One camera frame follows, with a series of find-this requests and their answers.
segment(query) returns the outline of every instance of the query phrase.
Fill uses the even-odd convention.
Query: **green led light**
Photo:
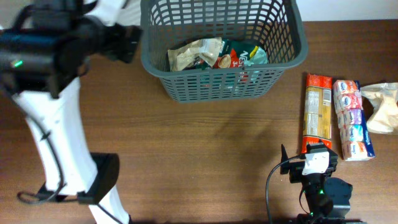
[[[23,63],[24,63],[24,62],[21,61],[21,60],[19,60],[19,61],[13,61],[13,62],[12,62],[12,66],[13,66],[14,68],[17,68],[17,67],[20,67]]]

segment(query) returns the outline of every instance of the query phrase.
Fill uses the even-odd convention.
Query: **white plastic bag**
[[[361,88],[362,96],[374,107],[366,126],[372,133],[398,134],[398,83],[382,83]]]

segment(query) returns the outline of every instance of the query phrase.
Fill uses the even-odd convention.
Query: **spaghetti package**
[[[330,77],[308,74],[305,89],[303,145],[322,141],[331,149],[331,83]]]

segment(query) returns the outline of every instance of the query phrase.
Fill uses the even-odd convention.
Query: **snack bag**
[[[257,50],[253,57],[244,62],[245,66],[262,65],[268,63],[267,53],[261,47]]]
[[[252,58],[254,59],[259,49],[260,47],[252,44],[223,39],[220,54],[213,68],[242,67],[245,65],[245,62],[250,61]]]
[[[302,153],[307,152],[307,144],[319,141],[331,149],[331,81],[330,77],[307,76]]]
[[[177,50],[168,50],[170,69],[172,72],[194,67],[196,64],[213,66],[221,48],[221,38],[202,39],[194,41]]]

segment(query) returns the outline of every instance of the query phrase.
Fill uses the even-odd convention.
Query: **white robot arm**
[[[86,1],[83,7],[78,0],[36,0],[0,35],[1,88],[26,115],[45,169],[43,187],[37,194],[18,193],[22,202],[75,200],[89,205],[97,223],[131,223],[116,189],[119,157],[88,150],[77,74],[93,53],[131,61],[141,31],[126,35],[126,22],[118,24],[129,4],[99,0]],[[57,19],[48,22],[54,16]],[[28,17],[33,28],[23,30]],[[69,195],[77,199],[65,199]]]

